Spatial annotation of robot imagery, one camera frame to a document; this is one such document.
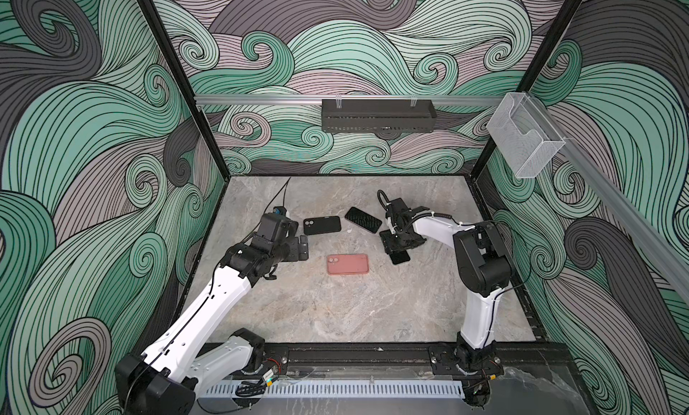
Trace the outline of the black case with camera hole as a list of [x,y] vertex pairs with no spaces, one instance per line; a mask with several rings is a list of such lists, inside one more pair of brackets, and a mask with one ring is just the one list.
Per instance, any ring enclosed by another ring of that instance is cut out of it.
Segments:
[[306,236],[333,234],[342,230],[338,216],[308,218],[303,221],[303,233]]

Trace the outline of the pink phone case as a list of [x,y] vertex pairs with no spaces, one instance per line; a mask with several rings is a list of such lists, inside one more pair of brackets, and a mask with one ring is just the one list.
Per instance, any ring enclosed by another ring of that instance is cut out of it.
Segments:
[[347,255],[329,255],[327,273],[329,275],[360,275],[370,271],[368,255],[348,253]]

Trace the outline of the black case edge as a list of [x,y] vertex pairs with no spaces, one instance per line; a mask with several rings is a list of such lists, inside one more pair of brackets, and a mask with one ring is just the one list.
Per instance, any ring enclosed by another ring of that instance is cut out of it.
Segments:
[[310,258],[309,240],[306,235],[290,237],[286,240],[288,248],[285,262],[305,262]]

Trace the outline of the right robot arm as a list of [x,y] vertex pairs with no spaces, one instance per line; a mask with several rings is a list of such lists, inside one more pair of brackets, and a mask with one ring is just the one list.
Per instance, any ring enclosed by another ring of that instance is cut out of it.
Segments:
[[408,261],[408,252],[430,239],[453,249],[468,300],[450,360],[468,375],[500,375],[502,365],[497,360],[493,327],[514,268],[496,226],[489,221],[461,223],[450,214],[427,207],[411,209],[400,198],[389,199],[382,190],[377,192],[377,198],[385,210],[388,227],[380,232],[380,238],[392,262]]

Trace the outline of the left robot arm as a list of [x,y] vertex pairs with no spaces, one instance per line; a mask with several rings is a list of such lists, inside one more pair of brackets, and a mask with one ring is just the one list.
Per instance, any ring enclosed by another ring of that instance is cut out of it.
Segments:
[[125,414],[188,414],[197,399],[231,373],[257,370],[265,341],[246,329],[203,353],[208,338],[260,280],[275,280],[282,262],[303,259],[298,222],[284,207],[264,214],[249,238],[227,249],[191,306],[141,353],[115,368]]

